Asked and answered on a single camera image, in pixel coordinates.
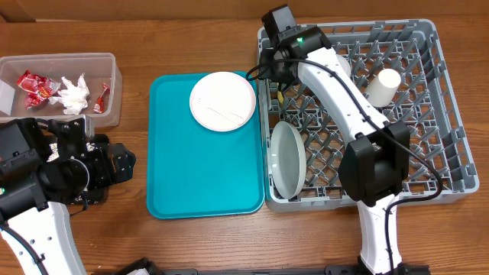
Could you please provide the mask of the yellow plastic spoon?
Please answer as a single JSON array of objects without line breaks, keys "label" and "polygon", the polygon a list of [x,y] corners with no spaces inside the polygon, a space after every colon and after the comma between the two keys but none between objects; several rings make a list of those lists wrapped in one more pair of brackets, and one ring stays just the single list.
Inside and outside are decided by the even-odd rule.
[{"label": "yellow plastic spoon", "polygon": [[279,106],[282,108],[284,104],[284,97],[283,97],[283,92],[280,90],[277,91],[277,100],[279,102]]}]

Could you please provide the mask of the small red sauce packet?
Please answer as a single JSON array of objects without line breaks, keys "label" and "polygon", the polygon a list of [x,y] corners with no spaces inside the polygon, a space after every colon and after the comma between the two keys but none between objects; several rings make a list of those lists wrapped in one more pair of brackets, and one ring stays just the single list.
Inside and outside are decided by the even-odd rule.
[{"label": "small red sauce packet", "polygon": [[102,84],[102,93],[96,99],[96,103],[93,106],[93,111],[97,114],[105,112],[105,97],[110,93],[110,86],[105,82]]}]

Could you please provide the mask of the small grey bowl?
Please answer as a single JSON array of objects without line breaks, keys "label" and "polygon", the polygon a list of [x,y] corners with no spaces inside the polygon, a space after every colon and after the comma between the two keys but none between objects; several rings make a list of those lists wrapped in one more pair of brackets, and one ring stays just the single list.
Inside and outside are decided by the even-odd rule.
[{"label": "small grey bowl", "polygon": [[337,57],[339,66],[342,68],[342,73],[338,72],[338,74],[339,75],[345,75],[348,78],[350,78],[351,77],[351,65],[350,65],[350,63],[347,61],[346,58],[344,58],[343,56],[341,56],[339,54],[337,54],[336,57]]}]

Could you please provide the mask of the white napkin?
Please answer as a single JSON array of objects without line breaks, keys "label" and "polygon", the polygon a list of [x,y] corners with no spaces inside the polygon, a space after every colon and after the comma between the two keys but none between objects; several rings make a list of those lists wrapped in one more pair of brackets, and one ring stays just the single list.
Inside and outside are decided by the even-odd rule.
[{"label": "white napkin", "polygon": [[89,89],[84,76],[85,73],[79,76],[76,86],[63,76],[61,80],[66,88],[59,90],[56,95],[51,96],[48,102],[51,105],[56,103],[62,104],[65,115],[79,115],[84,108],[88,107],[87,97],[89,95]]}]

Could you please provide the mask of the grey round plate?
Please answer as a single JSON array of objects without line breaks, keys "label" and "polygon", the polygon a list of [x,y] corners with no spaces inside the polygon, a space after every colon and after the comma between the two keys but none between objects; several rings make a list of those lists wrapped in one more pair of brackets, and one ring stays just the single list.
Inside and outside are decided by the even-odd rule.
[{"label": "grey round plate", "polygon": [[272,132],[270,153],[276,189],[282,198],[292,199],[303,188],[307,169],[305,147],[296,127],[278,122]]}]

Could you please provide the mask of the white paper cup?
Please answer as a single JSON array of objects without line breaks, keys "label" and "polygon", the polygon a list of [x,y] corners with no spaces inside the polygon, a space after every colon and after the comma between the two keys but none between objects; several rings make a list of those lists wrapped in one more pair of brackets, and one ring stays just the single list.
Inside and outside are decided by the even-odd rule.
[{"label": "white paper cup", "polygon": [[400,74],[393,69],[383,69],[365,90],[367,100],[376,108],[389,105],[401,83]]}]

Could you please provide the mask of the large red snack wrapper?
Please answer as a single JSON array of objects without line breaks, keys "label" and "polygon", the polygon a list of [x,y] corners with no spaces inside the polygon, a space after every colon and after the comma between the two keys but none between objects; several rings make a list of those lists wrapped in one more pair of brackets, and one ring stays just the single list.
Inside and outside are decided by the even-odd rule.
[{"label": "large red snack wrapper", "polygon": [[17,86],[27,93],[24,99],[26,109],[37,107],[57,93],[61,84],[45,76],[32,74],[26,70],[18,78]]}]

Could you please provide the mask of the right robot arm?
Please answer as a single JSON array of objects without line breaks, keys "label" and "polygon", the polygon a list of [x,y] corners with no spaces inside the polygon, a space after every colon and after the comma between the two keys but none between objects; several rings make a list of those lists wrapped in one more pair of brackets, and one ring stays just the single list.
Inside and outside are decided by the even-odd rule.
[{"label": "right robot arm", "polygon": [[319,27],[266,27],[271,48],[261,53],[260,79],[303,84],[335,122],[345,151],[338,177],[357,204],[362,245],[360,274],[404,274],[397,247],[397,205],[408,176],[410,133],[390,122],[345,72]]}]

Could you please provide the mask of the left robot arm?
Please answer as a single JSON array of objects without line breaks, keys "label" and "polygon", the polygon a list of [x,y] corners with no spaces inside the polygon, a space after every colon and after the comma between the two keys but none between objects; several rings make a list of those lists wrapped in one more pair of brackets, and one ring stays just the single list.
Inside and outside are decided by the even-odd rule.
[{"label": "left robot arm", "polygon": [[1,236],[26,274],[84,274],[68,205],[133,177],[136,156],[89,118],[1,125]]}]

